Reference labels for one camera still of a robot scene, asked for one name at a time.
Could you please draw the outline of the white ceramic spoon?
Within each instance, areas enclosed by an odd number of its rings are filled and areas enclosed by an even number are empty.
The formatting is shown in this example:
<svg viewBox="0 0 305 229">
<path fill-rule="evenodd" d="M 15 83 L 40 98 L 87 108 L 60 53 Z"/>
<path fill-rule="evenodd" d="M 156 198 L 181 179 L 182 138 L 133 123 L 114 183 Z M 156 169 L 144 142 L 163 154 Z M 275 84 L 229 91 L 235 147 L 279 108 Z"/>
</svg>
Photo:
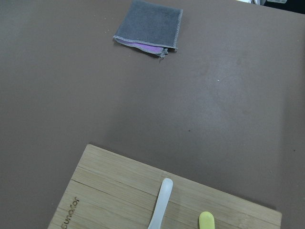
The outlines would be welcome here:
<svg viewBox="0 0 305 229">
<path fill-rule="evenodd" d="M 162 181 L 159 195 L 155 204 L 154 212 L 148 226 L 148 229 L 160 229 L 165 215 L 165 211 L 172 193 L 173 181 L 170 178 L 165 178 Z"/>
</svg>

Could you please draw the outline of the yellow plastic spoon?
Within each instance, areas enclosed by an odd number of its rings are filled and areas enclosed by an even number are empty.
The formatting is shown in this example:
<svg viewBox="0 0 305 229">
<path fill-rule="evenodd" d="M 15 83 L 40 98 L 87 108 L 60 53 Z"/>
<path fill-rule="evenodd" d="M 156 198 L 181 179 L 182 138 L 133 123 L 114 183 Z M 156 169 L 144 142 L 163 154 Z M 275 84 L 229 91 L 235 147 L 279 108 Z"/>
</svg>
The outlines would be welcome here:
<svg viewBox="0 0 305 229">
<path fill-rule="evenodd" d="M 199 216 L 199 229 L 215 229 L 214 216 L 208 211 L 204 211 Z"/>
</svg>

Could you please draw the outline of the folded grey cloth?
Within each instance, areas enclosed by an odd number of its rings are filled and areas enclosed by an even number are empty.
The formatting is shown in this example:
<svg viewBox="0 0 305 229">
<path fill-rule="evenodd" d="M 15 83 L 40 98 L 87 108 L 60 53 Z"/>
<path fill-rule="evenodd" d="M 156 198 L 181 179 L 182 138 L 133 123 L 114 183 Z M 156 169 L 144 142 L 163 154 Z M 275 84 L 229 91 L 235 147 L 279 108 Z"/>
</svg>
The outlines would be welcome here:
<svg viewBox="0 0 305 229">
<path fill-rule="evenodd" d="M 177 49 L 182 16 L 182 9 L 133 0 L 113 39 L 164 58 L 169 49 Z"/>
</svg>

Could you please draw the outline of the bamboo cutting board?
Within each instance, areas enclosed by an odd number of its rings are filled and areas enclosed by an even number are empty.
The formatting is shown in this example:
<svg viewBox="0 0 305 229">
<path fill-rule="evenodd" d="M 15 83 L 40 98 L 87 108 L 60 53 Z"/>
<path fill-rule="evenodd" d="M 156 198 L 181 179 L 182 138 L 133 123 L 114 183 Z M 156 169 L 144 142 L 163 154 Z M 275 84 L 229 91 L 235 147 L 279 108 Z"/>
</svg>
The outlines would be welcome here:
<svg viewBox="0 0 305 229">
<path fill-rule="evenodd" d="M 50 229 L 278 229 L 280 212 L 87 145 Z"/>
</svg>

